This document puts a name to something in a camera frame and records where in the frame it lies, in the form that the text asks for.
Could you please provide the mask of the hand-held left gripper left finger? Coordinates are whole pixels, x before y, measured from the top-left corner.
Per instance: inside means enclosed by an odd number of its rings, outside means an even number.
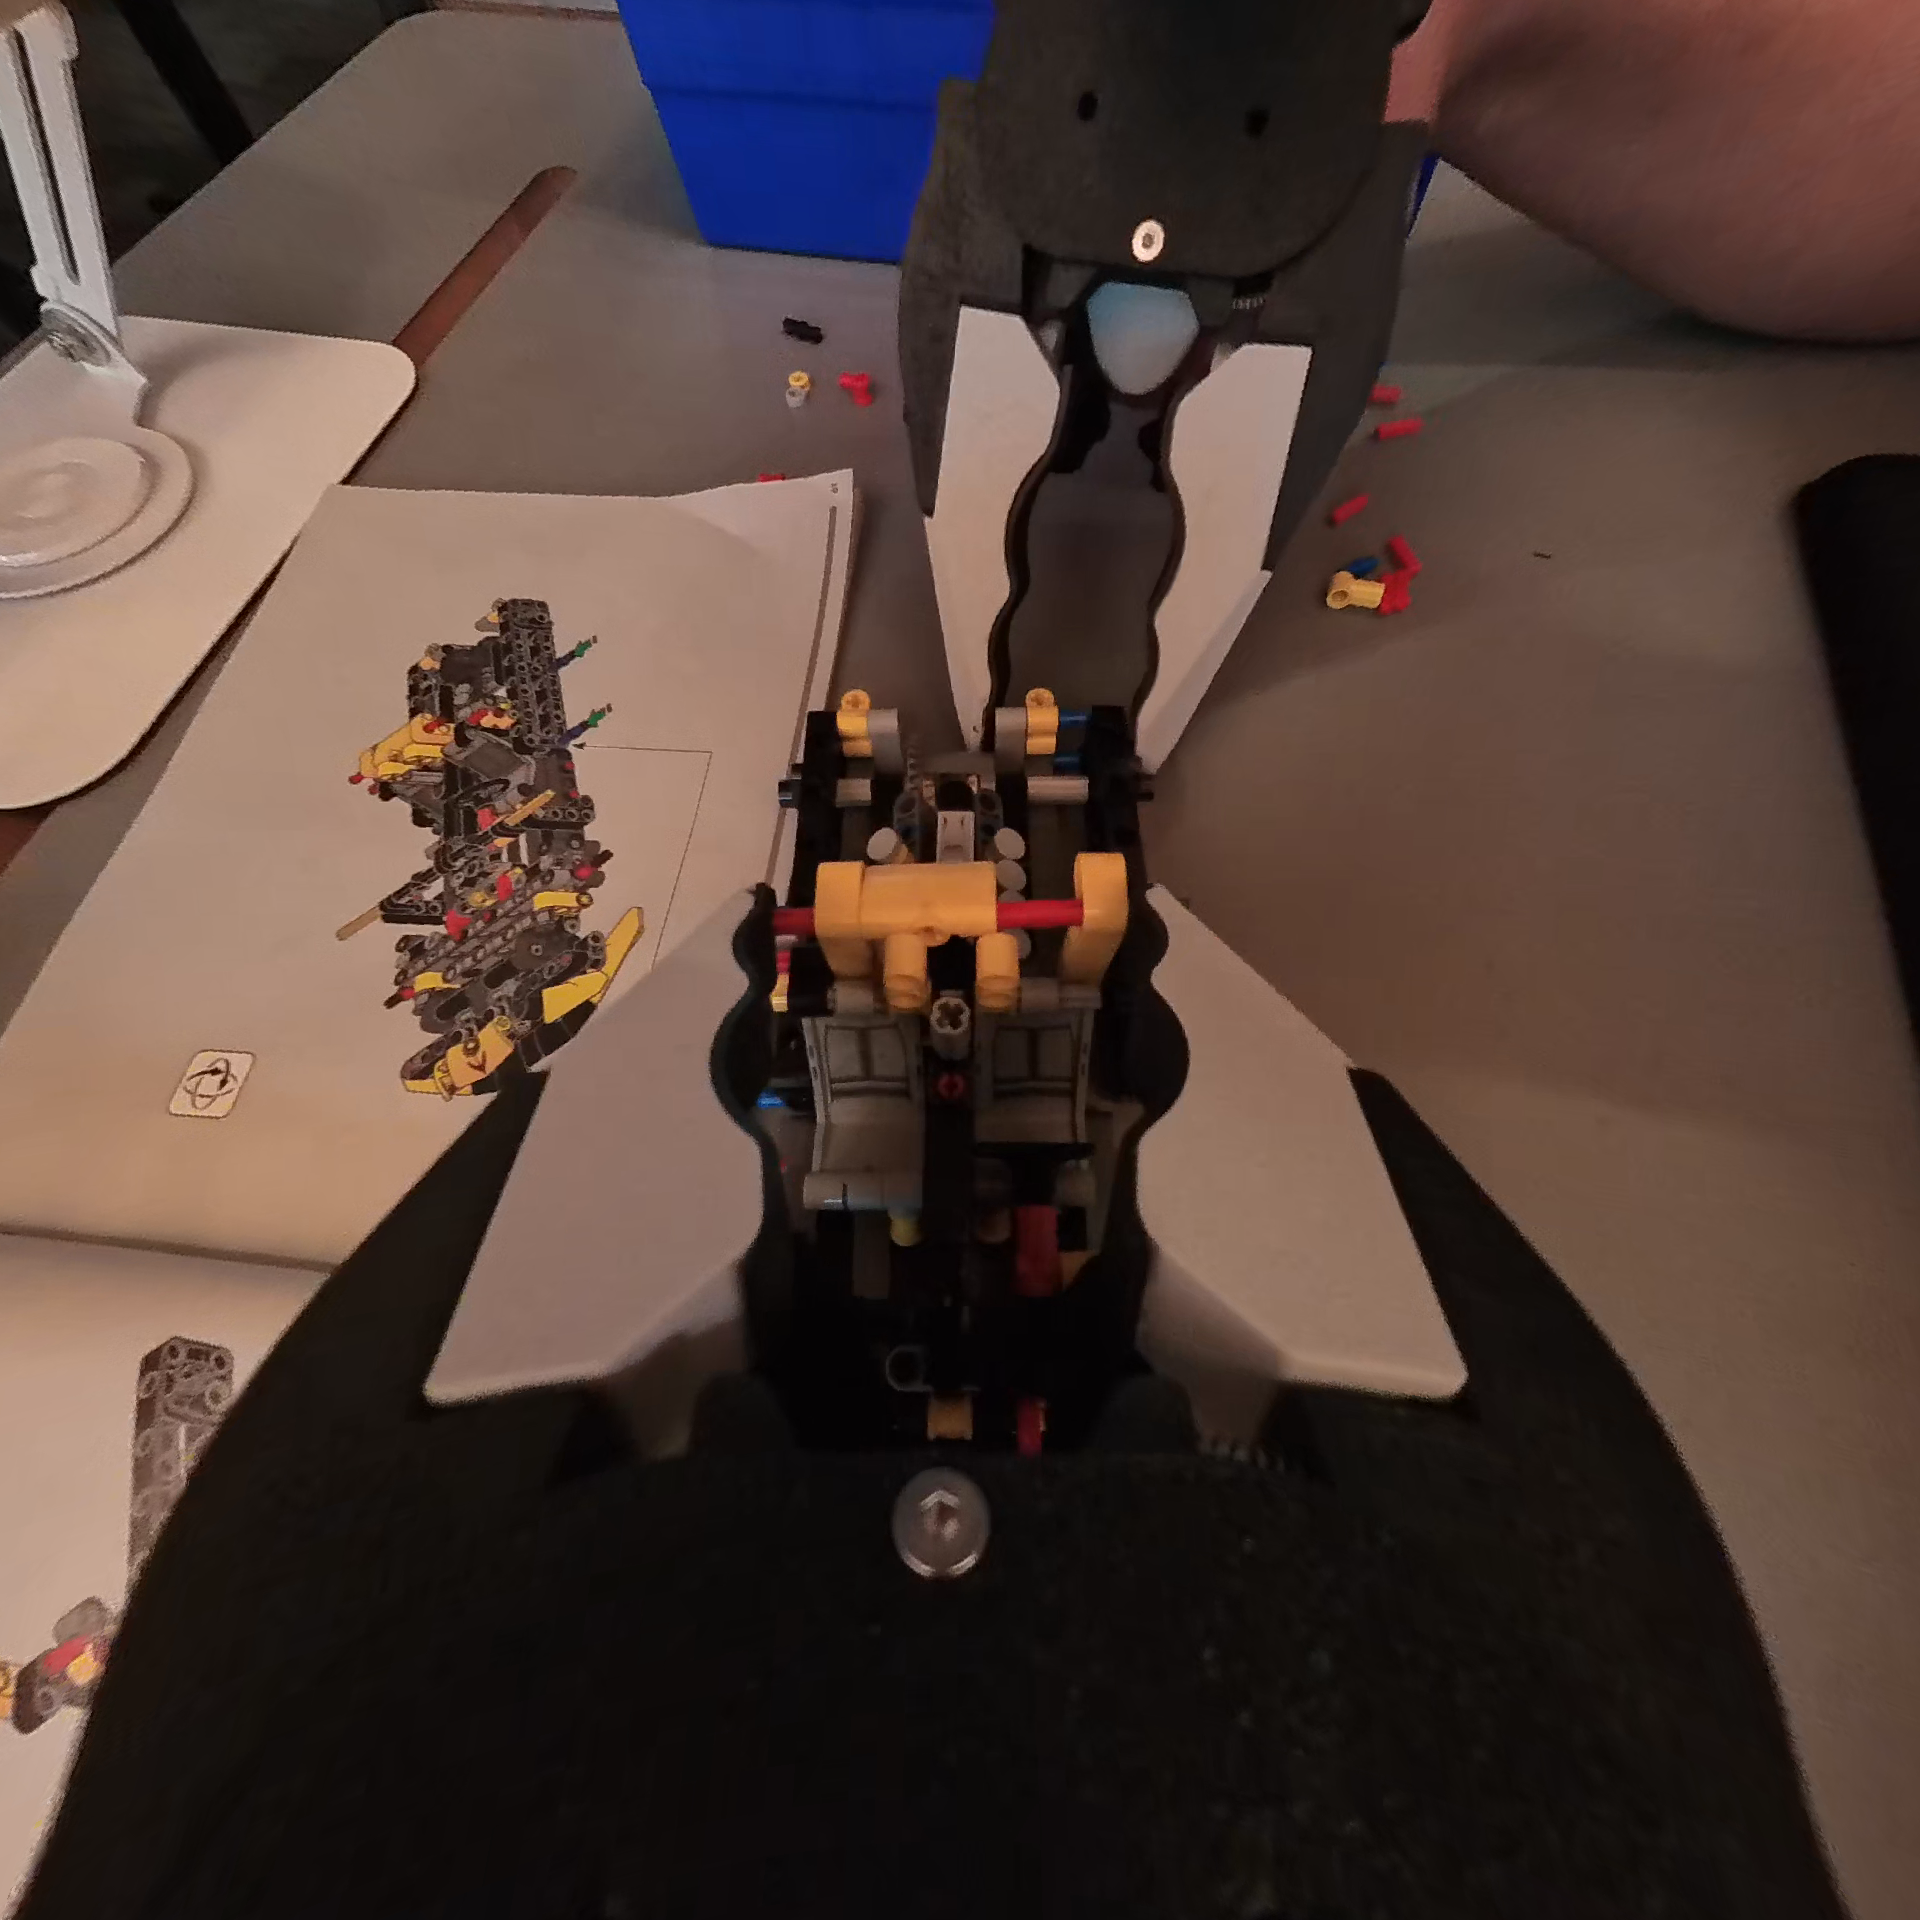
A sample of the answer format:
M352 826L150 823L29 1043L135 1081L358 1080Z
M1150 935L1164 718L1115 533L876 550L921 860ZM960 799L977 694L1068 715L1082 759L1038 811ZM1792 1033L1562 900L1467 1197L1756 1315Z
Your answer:
M691 1402L751 1367L750 1266L781 1220L755 1122L775 897L728 893L546 1072L426 1376L434 1406L599 1387Z

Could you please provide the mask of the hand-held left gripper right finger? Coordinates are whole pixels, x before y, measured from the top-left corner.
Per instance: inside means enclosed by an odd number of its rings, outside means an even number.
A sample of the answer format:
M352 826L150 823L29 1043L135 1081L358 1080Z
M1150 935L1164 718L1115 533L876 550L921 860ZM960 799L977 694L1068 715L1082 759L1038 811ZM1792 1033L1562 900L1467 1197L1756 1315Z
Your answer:
M1467 1370L1351 1063L1166 887L1146 899L1187 1078L1139 1146L1140 1357L1193 1406L1285 1387L1451 1401Z

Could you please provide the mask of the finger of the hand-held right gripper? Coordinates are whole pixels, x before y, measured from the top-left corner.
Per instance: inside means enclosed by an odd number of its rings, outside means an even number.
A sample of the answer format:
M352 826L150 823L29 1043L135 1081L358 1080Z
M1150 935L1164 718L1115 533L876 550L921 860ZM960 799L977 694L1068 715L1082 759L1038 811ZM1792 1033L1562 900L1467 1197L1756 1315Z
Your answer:
M1271 577L1266 544L1312 360L1306 347L1239 347L1169 413L1178 557L1152 611L1139 754L1176 748Z
M995 731L1011 635L1033 585L1031 516L1064 420L1066 322L962 306L925 542L952 704L967 739Z

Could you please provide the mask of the partly built lego car chassis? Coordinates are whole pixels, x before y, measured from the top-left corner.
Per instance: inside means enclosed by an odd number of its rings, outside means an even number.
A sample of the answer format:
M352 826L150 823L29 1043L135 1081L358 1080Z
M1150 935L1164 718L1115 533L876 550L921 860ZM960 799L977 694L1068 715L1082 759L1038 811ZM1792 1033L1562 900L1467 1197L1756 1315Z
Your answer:
M925 759L851 691L807 718L758 1119L792 1236L773 1376L826 1450L1082 1446L1144 1370L1140 1139L1185 1070L1149 990L1150 780L1123 709L1033 687Z

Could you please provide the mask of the person's right forearm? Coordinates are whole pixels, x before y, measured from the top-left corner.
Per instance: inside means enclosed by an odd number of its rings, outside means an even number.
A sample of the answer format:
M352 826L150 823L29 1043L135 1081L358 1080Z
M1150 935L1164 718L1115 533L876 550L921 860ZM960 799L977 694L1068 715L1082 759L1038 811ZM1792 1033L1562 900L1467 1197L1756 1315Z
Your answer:
M1697 320L1915 339L1914 3L1435 3L1386 115Z

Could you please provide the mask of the scattered lego pins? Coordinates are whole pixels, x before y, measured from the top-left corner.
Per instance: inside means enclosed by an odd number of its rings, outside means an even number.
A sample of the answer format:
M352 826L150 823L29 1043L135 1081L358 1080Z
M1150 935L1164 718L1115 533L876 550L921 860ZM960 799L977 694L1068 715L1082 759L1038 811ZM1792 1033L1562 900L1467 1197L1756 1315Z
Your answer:
M779 328L781 336L801 350L826 347L823 328L811 320L784 315ZM854 408L873 408L876 392L871 373L838 373L833 377L833 385L851 400ZM801 411L809 402L814 386L817 383L809 371L790 371L784 385L784 400L792 411ZM1418 416L1395 413L1402 408L1402 400L1402 385L1380 378L1380 373L1377 373L1368 398L1361 403L1361 411L1367 415L1380 415L1380 420L1368 429L1372 441L1384 444L1392 440L1404 440L1416 436L1423 429L1423 420ZM1339 530L1350 520L1367 513L1368 507L1370 492L1351 492L1339 498L1327 511L1324 523L1331 530ZM1348 581L1348 585L1331 583L1327 590L1327 604L1335 611L1360 606L1380 617L1402 614L1411 604L1411 583L1416 581L1423 568L1423 561L1402 534L1387 534L1384 542L1379 542L1377 557L1357 559L1356 565L1336 568L1339 577Z

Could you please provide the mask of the blue plastic bin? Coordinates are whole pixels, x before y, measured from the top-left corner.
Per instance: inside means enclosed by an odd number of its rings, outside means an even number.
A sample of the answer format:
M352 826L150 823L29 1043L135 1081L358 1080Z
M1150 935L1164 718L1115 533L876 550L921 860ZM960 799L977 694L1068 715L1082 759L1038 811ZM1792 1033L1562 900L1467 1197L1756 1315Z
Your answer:
M621 3L707 245L895 264L991 3Z

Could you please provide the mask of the open instruction booklet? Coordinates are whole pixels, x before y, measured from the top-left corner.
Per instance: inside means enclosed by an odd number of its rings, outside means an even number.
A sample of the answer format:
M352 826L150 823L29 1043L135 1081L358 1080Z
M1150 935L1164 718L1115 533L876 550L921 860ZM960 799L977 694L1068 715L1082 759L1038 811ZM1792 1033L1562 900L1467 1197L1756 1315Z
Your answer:
M7 1793L322 1277L773 885L854 501L341 489L307 525L3 1028Z

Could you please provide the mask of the black mat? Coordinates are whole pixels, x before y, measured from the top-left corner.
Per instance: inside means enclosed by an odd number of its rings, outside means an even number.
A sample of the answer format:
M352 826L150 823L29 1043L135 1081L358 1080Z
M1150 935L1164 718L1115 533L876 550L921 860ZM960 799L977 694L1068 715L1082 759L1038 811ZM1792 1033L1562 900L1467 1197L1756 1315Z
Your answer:
M1790 506L1908 1029L1918 1028L1918 457L1874 452Z

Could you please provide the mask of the white board stand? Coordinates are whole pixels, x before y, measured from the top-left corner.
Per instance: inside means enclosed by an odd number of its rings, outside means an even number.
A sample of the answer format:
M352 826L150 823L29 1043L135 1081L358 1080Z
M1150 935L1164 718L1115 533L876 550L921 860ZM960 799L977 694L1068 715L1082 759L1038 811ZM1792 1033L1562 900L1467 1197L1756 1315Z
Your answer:
M151 731L414 392L380 342L127 318L61 5L3 5L3 153L37 329L2 380L2 808Z

